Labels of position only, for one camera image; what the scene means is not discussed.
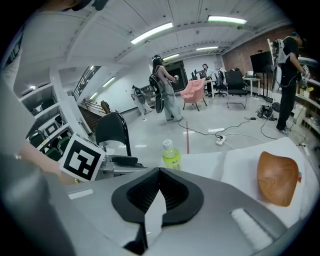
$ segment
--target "woman with long hair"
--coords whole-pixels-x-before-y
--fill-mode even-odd
[[[206,78],[205,80],[212,80],[212,76],[214,75],[214,71],[208,67],[207,64],[202,64],[202,67],[203,67],[203,70],[205,71],[205,75],[206,75]],[[209,97],[212,96],[212,88],[211,88],[211,82],[208,82],[206,84],[206,90],[209,94]]]
[[[177,82],[177,78],[173,77],[166,71],[165,67],[163,66],[163,61],[159,55],[155,55],[152,58],[152,63],[152,73],[158,76],[164,85],[164,87],[160,88],[160,92],[164,98],[165,119],[167,121],[171,119],[174,121],[180,121],[183,116],[181,115],[180,108],[177,105],[175,92],[171,85],[171,82]]]

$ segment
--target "staircase railing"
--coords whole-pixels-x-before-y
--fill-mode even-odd
[[[87,100],[83,100],[82,103],[81,103],[82,106],[85,106],[85,108],[88,110],[88,111],[91,111],[91,110],[95,110],[95,111],[98,111],[104,115],[106,115],[107,113],[105,112],[105,110],[102,108],[102,106],[98,105],[98,104],[95,104],[93,102],[90,102],[90,101],[87,101]]]
[[[87,69],[82,74],[78,84],[76,85],[73,91],[73,97],[75,101],[80,97],[82,91],[87,86],[90,79],[94,76],[94,74],[101,68],[101,66],[88,66]]]

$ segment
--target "brick wall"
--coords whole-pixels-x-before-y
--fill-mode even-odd
[[[258,54],[258,50],[264,52],[269,51],[267,39],[270,39],[271,42],[276,39],[284,39],[285,37],[290,36],[293,31],[294,28],[292,26],[282,26],[232,49],[222,56],[225,69],[228,71],[230,69],[238,68],[243,73],[252,71],[253,68],[250,56]]]

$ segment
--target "fluorescent ceiling light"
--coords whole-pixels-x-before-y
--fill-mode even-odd
[[[173,26],[174,25],[172,24],[172,22],[169,22],[167,24],[158,26],[158,27],[156,27],[154,29],[149,30],[148,32],[145,32],[144,34],[138,36],[137,38],[133,39],[131,41],[131,43],[133,43],[135,45],[135,44],[139,43],[141,40],[146,39],[146,38],[152,36],[153,34],[158,33],[158,32],[160,32],[162,30],[170,29]]]
[[[110,84],[114,79],[115,79],[115,77],[110,78],[109,81],[106,82],[102,87],[107,86],[107,85]]]
[[[209,16],[209,22],[231,22],[238,24],[245,24],[247,21],[242,18],[231,18],[231,17],[223,17],[223,16]]]
[[[91,97],[90,97],[90,99],[89,100],[91,100],[94,96],[96,96],[98,93],[96,92],[94,95],[92,95]]]
[[[202,48],[197,48],[197,51],[201,51],[201,50],[212,50],[212,49],[217,49],[218,46],[210,46],[210,47],[202,47]]]
[[[165,58],[163,58],[163,60],[166,61],[166,60],[169,60],[169,59],[178,57],[178,56],[179,56],[179,53],[177,53],[177,54],[175,54],[175,55],[172,55],[172,56],[169,56],[169,57],[165,57]]]

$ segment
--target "gray plastic part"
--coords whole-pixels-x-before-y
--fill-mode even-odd
[[[112,193],[119,186],[151,170],[153,168],[116,178],[71,185],[67,187],[67,192],[92,189],[93,194],[74,199],[73,203],[96,229],[123,246],[135,240],[139,226],[120,218],[111,203]],[[237,188],[194,174],[168,170],[199,186],[204,194],[204,203],[187,223],[162,228],[155,242],[143,255],[251,255],[256,251],[230,215],[239,208],[253,216],[275,240],[286,232],[286,227],[271,211]]]
[[[1,201],[20,229],[46,255],[133,256],[124,248],[134,241],[140,225],[124,221],[111,203],[113,191],[153,170],[64,187],[54,174],[42,174],[31,164],[0,157]],[[194,174],[168,169],[204,194],[199,212],[184,224],[166,226],[144,256],[257,256],[281,253],[301,230],[288,231],[267,208],[235,187]],[[67,193],[92,189],[70,200]],[[230,213],[245,209],[275,242],[256,252]]]

